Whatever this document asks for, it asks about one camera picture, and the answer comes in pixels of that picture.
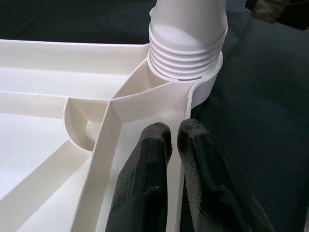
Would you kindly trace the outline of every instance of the white plastic part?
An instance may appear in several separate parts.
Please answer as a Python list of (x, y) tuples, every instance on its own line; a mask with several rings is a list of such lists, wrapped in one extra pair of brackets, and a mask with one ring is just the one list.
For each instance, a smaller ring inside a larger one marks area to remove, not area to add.
[(166, 231), (179, 231), (178, 126), (209, 96), (226, 33), (225, 0), (182, 3), (158, 1), (151, 48), (0, 40), (1, 232), (104, 231), (118, 174), (154, 122), (171, 128)]
[(149, 62), (169, 78), (211, 78), (227, 33), (225, 3), (158, 0), (150, 12)]

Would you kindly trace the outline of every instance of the black fabric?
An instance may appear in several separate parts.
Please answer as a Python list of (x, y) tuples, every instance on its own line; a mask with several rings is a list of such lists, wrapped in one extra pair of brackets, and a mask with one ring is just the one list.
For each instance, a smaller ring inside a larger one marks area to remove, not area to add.
[(0, 38), (145, 44), (155, 0), (0, 0)]
[[(0, 38), (148, 42), (155, 0), (0, 0)], [(224, 65), (192, 111), (239, 164), (277, 232), (303, 231), (309, 197), (309, 32), (227, 0)], [(190, 232), (184, 201), (181, 231)]]
[(309, 34), (244, 11), (228, 18), (223, 68), (192, 116), (241, 166), (275, 230), (302, 232), (309, 197)]

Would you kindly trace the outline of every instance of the white plastic tray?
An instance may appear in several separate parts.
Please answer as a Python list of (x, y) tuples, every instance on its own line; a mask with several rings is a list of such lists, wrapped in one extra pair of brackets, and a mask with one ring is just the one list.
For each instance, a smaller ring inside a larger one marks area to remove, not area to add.
[(167, 232), (179, 231), (178, 126), (216, 75), (162, 78), (148, 50), (0, 40), (1, 232), (105, 231), (117, 176), (141, 131), (158, 121), (170, 126), (174, 147)]

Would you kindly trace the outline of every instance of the flat plastic surface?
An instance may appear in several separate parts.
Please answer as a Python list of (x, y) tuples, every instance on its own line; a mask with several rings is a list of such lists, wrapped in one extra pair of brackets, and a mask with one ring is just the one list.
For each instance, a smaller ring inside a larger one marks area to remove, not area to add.
[[(177, 147), (179, 124), (209, 96), (217, 73), (171, 82), (148, 66), (148, 50), (0, 41), (0, 231), (104, 231), (117, 176), (141, 131), (166, 123)], [(199, 86), (205, 91), (195, 92)], [(167, 172), (166, 231), (178, 232), (176, 149)]]

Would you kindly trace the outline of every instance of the cylindrical boss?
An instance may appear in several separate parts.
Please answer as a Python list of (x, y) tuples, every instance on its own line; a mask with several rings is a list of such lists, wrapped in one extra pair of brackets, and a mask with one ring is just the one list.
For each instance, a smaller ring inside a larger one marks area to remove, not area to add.
[(149, 25), (150, 62), (163, 75), (192, 80), (217, 65), (227, 32), (226, 0), (157, 0)]

